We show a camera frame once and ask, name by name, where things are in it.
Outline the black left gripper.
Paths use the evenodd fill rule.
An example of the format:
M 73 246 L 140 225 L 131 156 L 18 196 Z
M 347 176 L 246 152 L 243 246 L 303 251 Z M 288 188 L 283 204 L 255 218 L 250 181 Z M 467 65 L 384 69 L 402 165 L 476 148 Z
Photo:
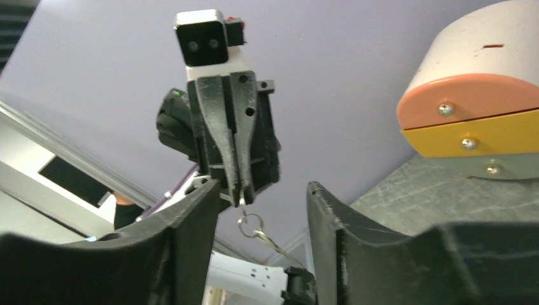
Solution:
M 273 80 L 259 81 L 253 71 L 188 81 L 163 99 L 158 138 L 195 162 L 202 180 L 218 180 L 223 200 L 249 205 L 280 179 L 274 91 Z

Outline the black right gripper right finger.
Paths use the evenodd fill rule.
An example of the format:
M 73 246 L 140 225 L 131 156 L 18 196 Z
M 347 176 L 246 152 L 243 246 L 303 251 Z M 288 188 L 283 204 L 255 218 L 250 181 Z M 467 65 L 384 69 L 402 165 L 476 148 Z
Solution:
M 306 209 L 320 304 L 538 303 L 535 222 L 449 222 L 408 236 L 318 182 Z

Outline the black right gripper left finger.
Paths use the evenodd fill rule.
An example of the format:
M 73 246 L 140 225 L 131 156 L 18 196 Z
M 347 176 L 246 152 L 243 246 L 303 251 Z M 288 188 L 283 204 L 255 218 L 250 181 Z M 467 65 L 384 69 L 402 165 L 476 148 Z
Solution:
M 201 304 L 219 214 L 211 180 L 96 241 L 1 235 L 2 304 Z

